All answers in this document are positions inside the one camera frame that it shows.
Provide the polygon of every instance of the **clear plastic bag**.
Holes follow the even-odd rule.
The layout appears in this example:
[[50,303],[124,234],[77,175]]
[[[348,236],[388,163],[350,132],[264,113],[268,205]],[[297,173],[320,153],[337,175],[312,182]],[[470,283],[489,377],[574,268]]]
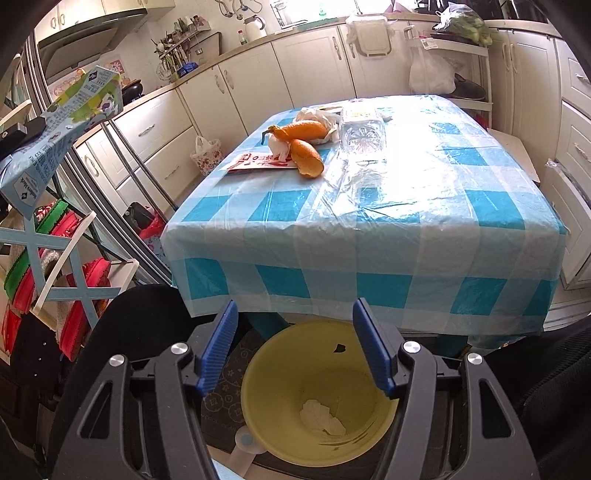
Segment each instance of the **clear plastic bag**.
[[469,6],[449,2],[441,14],[440,23],[433,27],[439,33],[452,33],[483,46],[492,45],[492,38],[484,20]]

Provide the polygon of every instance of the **cabinet door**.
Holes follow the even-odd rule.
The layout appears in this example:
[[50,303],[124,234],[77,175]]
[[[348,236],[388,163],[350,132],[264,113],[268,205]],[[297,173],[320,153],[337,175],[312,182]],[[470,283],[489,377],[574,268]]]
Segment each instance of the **cabinet door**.
[[272,42],[294,107],[355,98],[345,48],[336,27]]
[[142,0],[103,0],[103,6],[106,15],[144,7]]
[[228,155],[247,137],[230,91],[217,67],[210,68],[180,86],[201,135],[218,138]]
[[37,39],[37,43],[60,31],[58,17],[57,7],[52,8],[50,12],[43,17],[43,20],[41,20],[35,27],[35,38]]
[[540,178],[554,158],[560,129],[560,82],[554,40],[510,31],[509,52],[515,83],[512,135],[519,138]]
[[105,14],[100,0],[61,0],[57,9],[62,30]]
[[103,172],[102,168],[100,167],[99,162],[95,159],[95,156],[90,151],[90,148],[86,144],[82,144],[76,147],[76,153],[82,160],[82,163],[92,176],[92,179],[96,182],[99,186],[101,191],[105,194],[105,196],[109,199],[113,207],[117,210],[120,215],[125,213],[127,206],[119,196],[119,194],[113,188],[113,185]]
[[513,129],[513,69],[509,35],[491,30],[492,45],[488,47],[491,64],[492,128],[511,135]]
[[272,115],[293,108],[270,43],[223,61],[219,68],[249,135]]
[[[115,135],[112,130],[110,130],[110,132],[115,139],[115,143],[117,143],[117,146],[125,155],[125,158],[129,162],[132,170],[138,168],[137,162],[125,149],[117,135]],[[127,169],[124,167],[123,163],[117,156],[117,153],[115,153],[115,149],[113,149],[113,146],[111,146],[111,143],[107,139],[105,132],[99,130],[87,140],[86,144],[90,148],[95,160],[99,162],[101,169],[105,172],[105,175],[113,187],[117,188],[127,177],[129,177]]]
[[[407,22],[393,23],[396,32],[390,35],[392,51],[383,57],[366,57],[359,54],[353,43],[345,45],[357,98],[411,93],[408,86],[410,62],[403,54],[405,40],[402,31],[407,26]],[[340,25],[339,30],[342,38],[346,38],[347,26]]]

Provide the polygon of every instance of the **sticker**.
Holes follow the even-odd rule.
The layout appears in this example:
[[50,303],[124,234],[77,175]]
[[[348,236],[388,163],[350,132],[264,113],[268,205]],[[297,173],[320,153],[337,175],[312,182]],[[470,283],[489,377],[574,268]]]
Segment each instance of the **sticker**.
[[432,48],[438,48],[437,42],[434,38],[421,38],[421,43],[425,50],[431,50]]
[[23,173],[14,183],[14,190],[24,204],[31,207],[35,205],[39,189],[37,188],[37,182],[27,172]]

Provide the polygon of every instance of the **checkered tablecloth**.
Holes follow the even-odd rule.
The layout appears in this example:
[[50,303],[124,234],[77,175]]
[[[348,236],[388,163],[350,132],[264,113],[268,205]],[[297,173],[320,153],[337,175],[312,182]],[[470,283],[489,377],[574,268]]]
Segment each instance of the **checkered tablecloth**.
[[[241,311],[350,319],[365,297],[403,329],[455,335],[539,331],[566,230],[511,156],[437,96],[364,100],[392,119],[387,159],[360,166],[321,145],[324,174],[217,168],[163,236],[191,315]],[[261,132],[222,163],[268,152]]]

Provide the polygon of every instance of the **black cloth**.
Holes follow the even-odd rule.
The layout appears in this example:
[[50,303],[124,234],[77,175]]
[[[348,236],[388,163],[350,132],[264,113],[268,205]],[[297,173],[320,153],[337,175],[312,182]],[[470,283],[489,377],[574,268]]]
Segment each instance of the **black cloth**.
[[589,479],[591,322],[486,356],[525,430],[543,479]]

